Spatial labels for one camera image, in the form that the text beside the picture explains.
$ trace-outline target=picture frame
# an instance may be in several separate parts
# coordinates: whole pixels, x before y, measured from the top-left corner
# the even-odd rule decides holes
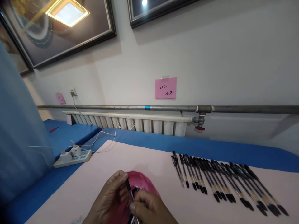
[[[45,8],[58,0],[23,2],[3,0],[0,14],[33,69],[116,36],[110,0],[76,0],[89,14],[72,27],[46,14]]]
[[[135,28],[198,0],[127,0],[131,28]]]
[[[15,39],[3,21],[0,21],[0,40],[0,44],[4,45],[4,48],[6,49],[9,57],[15,64],[21,76],[27,75],[33,71],[29,61],[27,61],[20,46],[17,45]]]

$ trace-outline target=red object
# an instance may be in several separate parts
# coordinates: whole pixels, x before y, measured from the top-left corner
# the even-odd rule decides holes
[[[152,194],[158,195],[160,194],[156,190],[155,186],[151,182],[151,180],[146,177],[143,173],[130,171],[128,172],[129,182],[131,189],[133,190],[135,187],[140,187],[140,190],[146,190]],[[121,205],[116,206],[113,209],[112,216],[110,217],[108,223],[109,224],[127,224],[129,221],[130,210],[127,208],[129,199],[124,201]]]
[[[200,131],[204,131],[205,130],[205,128],[203,128],[203,127],[199,127],[199,126],[196,126],[195,127],[197,130],[200,130]]]
[[[53,128],[53,129],[49,130],[49,132],[51,133],[51,132],[55,131],[57,128]]]

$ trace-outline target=pink paper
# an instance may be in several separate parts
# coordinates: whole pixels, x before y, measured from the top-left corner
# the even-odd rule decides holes
[[[175,99],[177,92],[177,78],[155,80],[156,99]]]
[[[62,93],[56,93],[56,99],[59,104],[65,104],[65,100],[62,96]]]
[[[122,138],[128,138],[128,132]],[[71,221],[90,211],[105,182],[117,170],[142,172],[148,177],[178,223],[221,224],[293,224],[298,223],[299,173],[250,167],[265,187],[288,211],[279,217],[267,211],[264,216],[250,197],[243,191],[254,211],[246,208],[226,180],[237,203],[221,200],[218,203],[202,173],[208,195],[195,191],[185,166],[190,188],[182,188],[171,160],[171,152],[148,149],[111,140],[99,149],[90,160],[82,164],[49,199],[28,219],[26,224],[71,224]]]

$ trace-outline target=hand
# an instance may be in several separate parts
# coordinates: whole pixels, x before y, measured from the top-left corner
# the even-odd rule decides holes
[[[119,204],[125,201],[129,196],[125,184],[127,179],[128,173],[119,170],[107,180],[94,201],[89,214],[83,221],[83,224],[108,223],[110,215],[114,213]]]
[[[139,191],[130,204],[130,210],[144,224],[178,224],[157,195]]]

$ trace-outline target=white wall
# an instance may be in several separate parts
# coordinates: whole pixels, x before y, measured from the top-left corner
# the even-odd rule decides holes
[[[131,29],[112,0],[117,37],[24,77],[37,105],[76,88],[82,105],[299,104],[299,1],[200,0]],[[156,100],[154,80],[177,77],[177,98]],[[65,119],[41,110],[43,119]],[[299,154],[296,115],[211,114],[187,135]]]

